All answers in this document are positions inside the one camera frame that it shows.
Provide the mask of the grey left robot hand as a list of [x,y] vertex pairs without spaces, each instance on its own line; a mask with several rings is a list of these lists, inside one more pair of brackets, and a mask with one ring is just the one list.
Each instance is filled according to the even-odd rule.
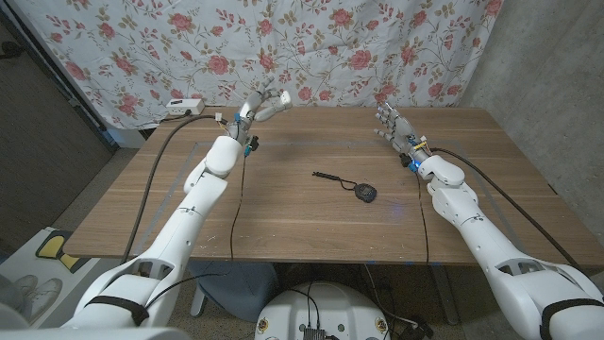
[[[253,90],[239,108],[239,116],[226,127],[227,135],[241,145],[244,145],[248,139],[248,130],[254,121],[266,121],[277,112],[285,111],[293,106],[291,96],[287,91],[282,92],[269,87],[273,80],[274,78],[269,76],[256,90]],[[273,97],[277,97],[278,102],[260,110],[260,106]]]

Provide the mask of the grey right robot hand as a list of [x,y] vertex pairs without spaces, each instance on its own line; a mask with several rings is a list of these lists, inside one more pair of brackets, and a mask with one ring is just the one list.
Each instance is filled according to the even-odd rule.
[[374,132],[390,143],[396,152],[417,162],[423,162],[430,157],[421,146],[422,141],[411,123],[387,102],[377,107],[376,118],[384,126],[384,130],[375,129]]

